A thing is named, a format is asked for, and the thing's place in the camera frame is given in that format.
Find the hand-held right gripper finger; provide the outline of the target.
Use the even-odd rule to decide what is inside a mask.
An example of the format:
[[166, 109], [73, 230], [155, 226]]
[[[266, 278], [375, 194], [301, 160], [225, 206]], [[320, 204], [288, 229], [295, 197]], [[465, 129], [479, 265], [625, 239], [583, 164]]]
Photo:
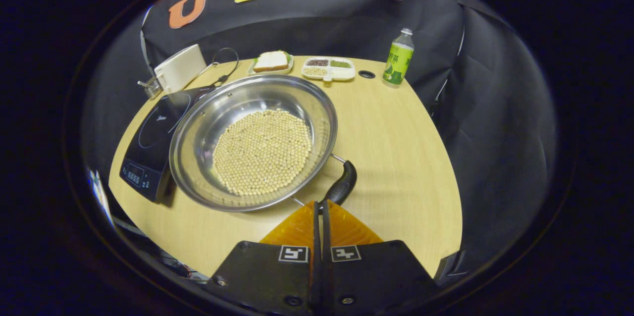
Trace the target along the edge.
[[322, 206], [322, 312], [408, 313], [438, 291], [403, 241], [334, 246], [332, 209]]
[[318, 205], [299, 208], [262, 242], [238, 242], [208, 293], [257, 314], [314, 314], [322, 301]]

